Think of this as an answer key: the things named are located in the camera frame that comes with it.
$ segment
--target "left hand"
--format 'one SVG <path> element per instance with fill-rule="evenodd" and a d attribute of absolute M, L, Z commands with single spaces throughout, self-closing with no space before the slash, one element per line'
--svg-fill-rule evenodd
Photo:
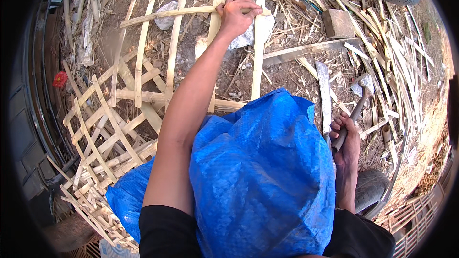
<path fill-rule="evenodd" d="M 243 14 L 241 9 L 252 9 L 249 13 Z M 227 39 L 229 42 L 244 34 L 253 23 L 253 18 L 261 13 L 263 9 L 252 0 L 226 0 L 219 4 L 215 10 L 222 18 L 222 24 L 218 36 Z"/>

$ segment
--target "hand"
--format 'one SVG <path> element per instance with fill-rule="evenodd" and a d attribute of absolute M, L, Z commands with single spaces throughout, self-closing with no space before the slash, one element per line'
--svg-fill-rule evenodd
<path fill-rule="evenodd" d="M 241 9 L 252 9 L 247 14 L 242 14 Z M 261 13 L 263 9 L 252 0 L 226 0 L 225 4 L 219 4 L 215 10 L 222 18 L 222 24 L 217 34 L 231 43 L 234 38 L 244 34 L 253 23 L 253 18 Z"/>
<path fill-rule="evenodd" d="M 345 126 L 347 129 L 347 137 L 341 149 L 333 157 L 336 167 L 352 167 L 357 169 L 360 154 L 360 136 L 354 122 L 345 112 L 341 112 L 335 118 L 335 121 L 331 122 L 330 127 L 332 131 L 330 132 L 330 138 L 331 140 L 338 138 L 338 133 L 342 126 Z"/>

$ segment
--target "blue plastic sheet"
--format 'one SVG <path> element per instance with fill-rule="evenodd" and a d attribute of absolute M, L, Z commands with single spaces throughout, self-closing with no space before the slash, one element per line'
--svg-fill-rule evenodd
<path fill-rule="evenodd" d="M 333 227 L 335 181 L 313 115 L 312 102 L 279 89 L 235 113 L 205 118 L 190 162 L 205 257 L 323 253 Z M 129 171 L 106 193 L 137 242 L 151 167 Z"/>

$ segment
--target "rock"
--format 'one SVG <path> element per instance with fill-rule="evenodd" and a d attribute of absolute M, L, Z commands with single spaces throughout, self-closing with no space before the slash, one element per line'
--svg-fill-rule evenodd
<path fill-rule="evenodd" d="M 322 14 L 325 32 L 330 39 L 353 38 L 354 29 L 349 14 L 344 10 L 327 9 Z"/>
<path fill-rule="evenodd" d="M 264 17 L 264 23 L 263 23 L 263 42 L 266 42 L 268 39 L 271 31 L 273 30 L 274 24 L 275 24 L 275 19 L 274 16 L 265 16 Z M 233 42 L 228 47 L 228 50 L 234 49 L 234 48 L 241 48 L 244 46 L 253 46 L 253 41 L 255 37 L 255 31 L 254 31 L 254 26 L 255 22 L 252 22 L 252 24 L 247 28 L 247 31 L 245 31 L 244 34 L 239 35 L 238 37 L 234 38 Z"/>
<path fill-rule="evenodd" d="M 174 10 L 174 9 L 177 9 L 178 5 L 179 5 L 179 3 L 177 1 L 171 1 L 168 4 L 164 5 L 163 7 L 161 7 L 160 9 L 158 9 L 156 12 Z M 167 30 L 172 25 L 174 25 L 174 19 L 175 19 L 175 16 L 156 18 L 155 19 L 155 23 L 156 23 L 156 25 L 158 26 L 159 29 Z"/>

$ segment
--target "brick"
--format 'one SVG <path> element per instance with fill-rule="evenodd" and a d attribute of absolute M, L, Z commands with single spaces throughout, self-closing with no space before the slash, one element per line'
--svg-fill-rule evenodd
<path fill-rule="evenodd" d="M 325 32 L 330 39 L 353 38 L 354 30 L 349 14 L 344 10 L 327 9 L 322 14 Z"/>

